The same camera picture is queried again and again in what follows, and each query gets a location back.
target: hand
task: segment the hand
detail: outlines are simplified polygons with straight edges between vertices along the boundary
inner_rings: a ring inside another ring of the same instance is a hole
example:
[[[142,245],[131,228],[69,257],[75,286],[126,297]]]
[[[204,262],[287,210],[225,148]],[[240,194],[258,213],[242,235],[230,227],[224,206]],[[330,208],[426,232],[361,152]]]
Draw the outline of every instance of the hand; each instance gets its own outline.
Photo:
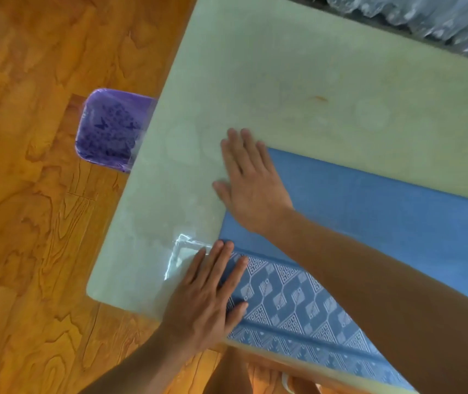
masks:
[[[234,218],[249,231],[264,235],[284,210],[294,210],[261,141],[254,142],[249,130],[241,137],[234,129],[222,140],[221,150],[230,184],[215,181],[212,186]]]
[[[218,288],[233,249],[232,242],[217,241],[209,255],[205,256],[205,248],[198,251],[168,301],[158,331],[186,358],[220,342],[247,310],[248,303],[242,302],[227,315],[227,301],[247,268],[247,257],[238,259],[232,273]]]

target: light green tabletop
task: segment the light green tabletop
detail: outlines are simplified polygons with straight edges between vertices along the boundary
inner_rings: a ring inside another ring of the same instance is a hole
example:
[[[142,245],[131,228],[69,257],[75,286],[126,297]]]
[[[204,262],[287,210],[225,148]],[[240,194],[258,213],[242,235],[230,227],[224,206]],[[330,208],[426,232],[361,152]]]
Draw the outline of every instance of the light green tabletop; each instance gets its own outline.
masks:
[[[219,141],[468,196],[468,59],[286,0],[198,0],[87,293],[159,319],[218,237]],[[389,386],[328,371],[374,392]]]

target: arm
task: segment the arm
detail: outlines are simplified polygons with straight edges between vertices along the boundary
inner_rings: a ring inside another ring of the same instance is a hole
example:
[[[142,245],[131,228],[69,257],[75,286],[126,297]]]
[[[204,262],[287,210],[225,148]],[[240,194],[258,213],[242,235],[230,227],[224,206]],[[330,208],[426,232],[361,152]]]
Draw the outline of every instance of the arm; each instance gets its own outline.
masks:
[[[201,249],[172,294],[159,328],[122,363],[81,394],[160,394],[186,360],[220,342],[239,323],[247,303],[228,315],[227,301],[239,283],[247,258],[241,257],[218,289],[234,244],[217,241],[208,256]]]
[[[230,184],[213,186],[238,222],[310,272],[416,390],[468,392],[468,297],[309,221],[293,209],[264,144],[248,130],[228,137]]]

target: blue and white patterned fabric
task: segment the blue and white patterned fabric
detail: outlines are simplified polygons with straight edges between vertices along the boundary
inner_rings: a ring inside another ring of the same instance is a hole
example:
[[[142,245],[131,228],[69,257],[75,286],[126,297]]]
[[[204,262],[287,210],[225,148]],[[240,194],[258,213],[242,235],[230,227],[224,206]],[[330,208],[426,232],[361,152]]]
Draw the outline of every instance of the blue and white patterned fabric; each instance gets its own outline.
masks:
[[[467,198],[269,152],[296,210],[468,296]],[[230,302],[249,303],[232,339],[411,388],[330,293],[283,252],[243,229],[229,213],[219,237],[235,244],[225,276],[240,254],[250,258]]]

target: finger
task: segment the finger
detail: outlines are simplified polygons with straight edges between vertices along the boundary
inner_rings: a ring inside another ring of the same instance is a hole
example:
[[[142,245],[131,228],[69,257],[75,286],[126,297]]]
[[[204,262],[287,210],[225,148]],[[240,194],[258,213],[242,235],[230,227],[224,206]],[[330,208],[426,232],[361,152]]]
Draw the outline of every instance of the finger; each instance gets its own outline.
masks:
[[[223,162],[230,180],[232,181],[233,179],[241,177],[241,170],[239,169],[228,140],[221,140],[221,154],[223,155]]]
[[[216,191],[216,195],[223,202],[227,210],[231,210],[232,207],[232,198],[230,195],[230,184],[223,180],[214,181],[212,187]]]
[[[243,140],[239,136],[238,132],[234,129],[229,129],[227,134],[229,136],[230,149],[232,150],[236,163],[241,168],[241,171],[244,174],[253,172],[254,166],[250,161],[249,154],[243,146]]]
[[[204,255],[206,253],[207,253],[206,248],[202,247],[201,249],[199,249],[199,251],[196,253],[194,258],[192,259],[191,264],[188,266],[188,270],[185,273],[185,276],[183,277],[183,279],[181,280],[181,283],[186,284],[186,285],[192,283],[192,281],[196,277],[196,273],[198,272],[199,265],[203,261]]]
[[[207,285],[210,285],[214,289],[218,288],[219,280],[225,271],[225,267],[229,262],[230,255],[234,250],[234,244],[231,241],[228,241],[224,246],[221,254],[219,255],[212,271],[210,272],[210,277],[208,278]]]
[[[245,312],[247,312],[247,307],[249,303],[242,302],[236,305],[227,315],[225,320],[225,336],[227,336],[238,323],[241,322]]]
[[[243,143],[247,153],[249,154],[250,161],[252,165],[257,171],[261,171],[264,168],[263,160],[261,159],[261,154],[256,148],[256,143],[254,142],[254,138],[250,133],[249,129],[243,129],[241,131],[241,138],[243,139]]]
[[[198,272],[198,276],[196,277],[196,280],[194,281],[198,287],[203,287],[205,282],[208,279],[208,276],[210,275],[210,271],[212,270],[212,267],[214,266],[214,262],[216,261],[216,258],[218,258],[219,254],[221,253],[221,249],[223,248],[223,241],[216,241],[212,245],[212,249],[210,249],[210,253],[208,256],[204,258],[203,263],[201,264],[201,269]]]
[[[269,155],[269,150],[267,149],[267,146],[264,144],[264,142],[257,141],[256,148],[260,152],[261,160],[263,161],[265,168],[271,173],[275,173],[276,168],[274,167],[274,163],[272,162],[272,159]]]
[[[243,273],[247,269],[248,263],[249,258],[247,256],[242,256],[238,259],[236,266],[230,273],[221,289],[218,291],[218,298],[221,301],[225,301],[226,303],[228,298],[232,295],[232,292],[234,292],[234,289],[236,289],[236,286],[239,284],[239,281],[243,276]]]

